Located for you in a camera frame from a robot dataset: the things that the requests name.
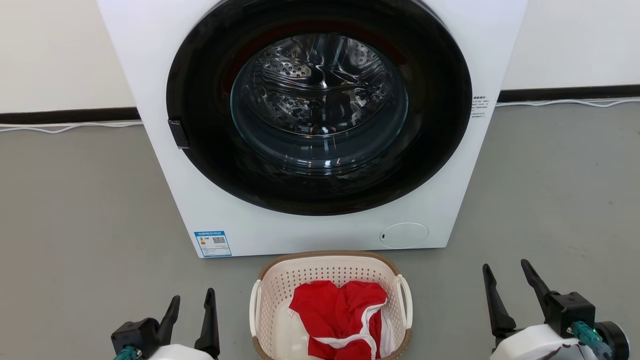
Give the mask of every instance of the white cable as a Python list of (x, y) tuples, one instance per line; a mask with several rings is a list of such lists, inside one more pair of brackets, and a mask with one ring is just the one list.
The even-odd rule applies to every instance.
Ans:
[(608, 108), (610, 106), (622, 104), (624, 102), (640, 102), (640, 99), (623, 99), (610, 102), (609, 104), (595, 104), (596, 102), (609, 102), (613, 100), (592, 100), (592, 101), (580, 101), (573, 99), (564, 99), (564, 100), (553, 100), (553, 101), (545, 101), (545, 102), (500, 102), (495, 105), (496, 108), (501, 108), (503, 106), (518, 106), (518, 105), (526, 105), (526, 106), (544, 106), (551, 104), (581, 104), (588, 106), (595, 106), (596, 108)]
[[(609, 104), (597, 104), (596, 102), (609, 102)], [(622, 99), (622, 100), (612, 100), (612, 99), (597, 99), (590, 101), (580, 101), (575, 99), (563, 99), (563, 100), (553, 100), (553, 101), (543, 101), (543, 102), (499, 102), (495, 105), (496, 108), (501, 108), (503, 106), (544, 106), (551, 104), (581, 104), (587, 106), (594, 106), (596, 108), (608, 108), (610, 106), (623, 104), (625, 102), (640, 102), (640, 98), (633, 99)], [(18, 130), (33, 130), (40, 131), (42, 133), (47, 134), (60, 134), (64, 131), (75, 129), (81, 126), (104, 126), (104, 127), (129, 127), (135, 125), (142, 125), (142, 121), (125, 121), (125, 122), (79, 122), (77, 124), (33, 124), (33, 125), (24, 125), (24, 124), (0, 124), (0, 127), (6, 127), (6, 129), (0, 129), (0, 133), (6, 133), (8, 131), (18, 131)], [(42, 129), (43, 127), (62, 127), (62, 129), (58, 130), (46, 130)]]
[[(7, 129), (0, 129), (0, 133), (5, 133), (7, 131), (18, 131), (18, 130), (33, 130), (33, 131), (40, 131), (42, 133), (47, 133), (47, 134), (60, 134), (64, 131), (75, 129), (81, 126), (129, 127), (129, 126), (135, 126), (135, 125), (142, 125), (142, 121), (79, 122), (77, 124), (34, 124), (34, 125), (0, 124), (0, 127), (7, 127)], [(59, 130), (46, 130), (46, 129), (42, 129), (42, 127), (63, 127), (63, 128)]]

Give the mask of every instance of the cable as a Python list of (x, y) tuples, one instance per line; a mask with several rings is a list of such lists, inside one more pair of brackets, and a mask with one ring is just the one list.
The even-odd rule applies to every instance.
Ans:
[(573, 337), (586, 344), (598, 360), (611, 360), (613, 351), (602, 341), (602, 337), (584, 322), (574, 322), (567, 330)]
[[(596, 102), (610, 102), (609, 104), (596, 104)], [(563, 99), (563, 100), (553, 100), (553, 101), (544, 101), (544, 102), (500, 102), (498, 104), (495, 105), (496, 108), (501, 108), (503, 106), (519, 106), (519, 105), (526, 105), (526, 106), (544, 106), (544, 105), (551, 105), (551, 104), (581, 104), (581, 105), (588, 105), (588, 106), (595, 106), (596, 108), (608, 108), (610, 106), (614, 106), (614, 105), (618, 105), (618, 104), (623, 104), (624, 102), (640, 102), (640, 98), (635, 98), (635, 99), (622, 99), (622, 100), (592, 100), (592, 101), (580, 101), (580, 100), (574, 100), (574, 99)]]
[[(597, 104), (597, 102), (608, 102), (608, 104)], [(581, 104), (587, 106), (594, 106), (596, 108), (608, 108), (610, 106), (623, 104), (625, 102), (640, 102), (640, 98), (633, 99), (622, 99), (622, 100), (610, 100), (610, 99), (601, 99), (601, 100), (591, 100), (591, 101), (580, 101), (575, 99), (563, 99), (563, 100), (553, 100), (553, 101), (543, 101), (543, 102), (499, 102), (495, 105), (496, 108), (501, 108), (503, 106), (544, 106), (544, 105), (552, 105), (552, 104)], [(6, 133), (9, 131), (18, 131), (18, 130), (33, 130), (39, 131), (41, 133), (47, 134), (60, 134), (67, 130), (75, 129), (81, 126), (104, 126), (104, 127), (129, 127), (142, 125), (142, 121), (129, 121), (129, 122), (79, 122), (77, 124), (34, 124), (34, 125), (24, 125), (24, 124), (0, 124), (0, 128), (6, 127), (6, 129), (0, 129), (0, 133)], [(62, 127), (62, 129), (58, 130), (46, 130), (42, 129), (43, 127)]]
[(142, 351), (134, 348), (134, 347), (125, 347), (122, 351), (114, 358), (114, 360), (137, 360), (142, 356)]
[[(0, 127), (6, 127), (6, 129), (0, 129), (0, 133), (6, 133), (8, 131), (18, 130), (33, 130), (47, 134), (60, 134), (64, 131), (75, 129), (81, 126), (104, 126), (104, 127), (129, 127), (142, 125), (142, 121), (130, 121), (130, 122), (79, 122), (77, 124), (35, 124), (35, 125), (23, 125), (23, 124), (0, 124)], [(46, 130), (43, 127), (64, 127), (58, 130)]]

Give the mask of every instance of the laundry basket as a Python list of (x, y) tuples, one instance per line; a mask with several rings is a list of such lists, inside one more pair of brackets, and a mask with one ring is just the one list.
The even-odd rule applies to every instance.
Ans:
[(372, 252), (317, 251), (276, 259), (253, 285), (249, 325), (253, 346), (263, 360), (317, 359), (307, 354), (304, 326), (287, 311), (295, 288), (316, 280), (330, 280), (338, 287), (352, 280), (380, 284), (387, 292), (381, 311), (390, 320), (396, 344), (383, 360), (397, 359), (404, 352), (411, 338), (413, 304), (409, 285), (396, 266)]

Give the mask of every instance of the wall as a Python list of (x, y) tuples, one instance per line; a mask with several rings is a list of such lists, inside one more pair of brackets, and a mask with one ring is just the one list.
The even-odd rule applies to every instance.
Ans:
[[(530, 0), (503, 88), (640, 84), (638, 13)], [(0, 113), (134, 106), (94, 0), (3, 0), (0, 69)]]
[(638, 14), (638, 0), (529, 0), (502, 88), (640, 84)]
[(0, 1), (0, 113), (120, 106), (134, 102), (95, 0)]

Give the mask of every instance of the sticker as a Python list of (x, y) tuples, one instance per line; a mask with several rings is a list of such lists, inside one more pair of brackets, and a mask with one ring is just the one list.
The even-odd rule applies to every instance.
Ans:
[(196, 241), (205, 258), (233, 256), (224, 231), (196, 232)]
[(486, 96), (474, 96), (471, 103), (471, 118), (476, 119), (486, 115), (486, 109), (489, 107), (489, 100)]

